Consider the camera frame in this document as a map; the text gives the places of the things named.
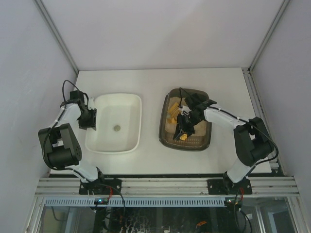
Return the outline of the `green clump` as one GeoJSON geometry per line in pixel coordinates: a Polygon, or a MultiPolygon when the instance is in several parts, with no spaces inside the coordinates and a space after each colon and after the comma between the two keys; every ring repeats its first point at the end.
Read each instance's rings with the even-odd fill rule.
{"type": "Polygon", "coordinates": [[[115,126],[114,126],[114,131],[118,132],[118,131],[120,131],[120,130],[121,130],[120,125],[115,125],[115,126]]]}

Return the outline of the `yellow litter scoop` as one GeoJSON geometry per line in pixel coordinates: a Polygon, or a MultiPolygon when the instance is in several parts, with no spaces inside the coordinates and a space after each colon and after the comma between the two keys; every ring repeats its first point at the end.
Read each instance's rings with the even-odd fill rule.
{"type": "MultiPolygon", "coordinates": [[[[167,119],[166,119],[166,123],[165,123],[166,132],[174,135],[176,124],[177,124],[177,116],[179,114],[180,114],[179,104],[177,102],[175,102],[172,105],[172,107],[170,107],[168,109],[167,119]]],[[[187,138],[188,138],[188,135],[184,134],[183,136],[180,137],[180,140],[185,141],[187,138]]]]}

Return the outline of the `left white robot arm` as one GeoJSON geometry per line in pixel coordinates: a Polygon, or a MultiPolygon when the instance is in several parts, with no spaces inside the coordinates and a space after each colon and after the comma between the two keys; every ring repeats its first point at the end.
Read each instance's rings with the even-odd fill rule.
{"type": "Polygon", "coordinates": [[[51,126],[39,130],[38,138],[47,167],[70,171],[81,182],[91,183],[99,179],[100,171],[82,160],[82,149],[72,128],[77,123],[81,130],[96,130],[97,110],[89,108],[86,100],[86,93],[71,91],[69,99],[61,104],[56,120],[51,126]]]}

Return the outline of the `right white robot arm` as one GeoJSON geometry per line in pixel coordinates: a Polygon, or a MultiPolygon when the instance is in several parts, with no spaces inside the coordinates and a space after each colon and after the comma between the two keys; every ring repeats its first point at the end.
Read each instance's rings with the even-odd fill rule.
{"type": "Polygon", "coordinates": [[[277,145],[260,117],[243,119],[224,110],[213,100],[200,100],[196,94],[188,95],[185,103],[177,105],[175,140],[184,141],[195,134],[194,127],[203,121],[217,124],[233,133],[237,159],[224,173],[225,184],[241,182],[256,166],[269,162],[269,154],[273,151],[278,153],[277,145]]]}

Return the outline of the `white plastic tub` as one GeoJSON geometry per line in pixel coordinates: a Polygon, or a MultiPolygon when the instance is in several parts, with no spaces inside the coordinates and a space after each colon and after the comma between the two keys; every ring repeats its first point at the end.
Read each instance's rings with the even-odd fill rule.
{"type": "Polygon", "coordinates": [[[85,147],[100,154],[121,154],[134,151],[139,144],[142,101],[138,95],[105,94],[95,98],[96,130],[87,129],[85,147]],[[120,125],[121,130],[114,131],[120,125]]]}

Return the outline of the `dark brown litter box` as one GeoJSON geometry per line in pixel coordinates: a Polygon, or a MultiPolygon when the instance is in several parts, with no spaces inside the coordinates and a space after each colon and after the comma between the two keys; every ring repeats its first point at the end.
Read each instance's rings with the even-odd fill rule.
{"type": "Polygon", "coordinates": [[[200,99],[206,101],[209,96],[206,92],[196,89],[186,89],[185,92],[180,92],[179,89],[172,89],[165,97],[162,107],[162,113],[159,126],[159,141],[162,145],[184,151],[203,151],[209,147],[211,140],[212,124],[207,121],[202,121],[194,126],[195,134],[189,136],[186,140],[174,140],[173,136],[176,130],[176,123],[171,121],[169,110],[175,105],[180,103],[184,106],[186,93],[196,93],[200,99]]]}

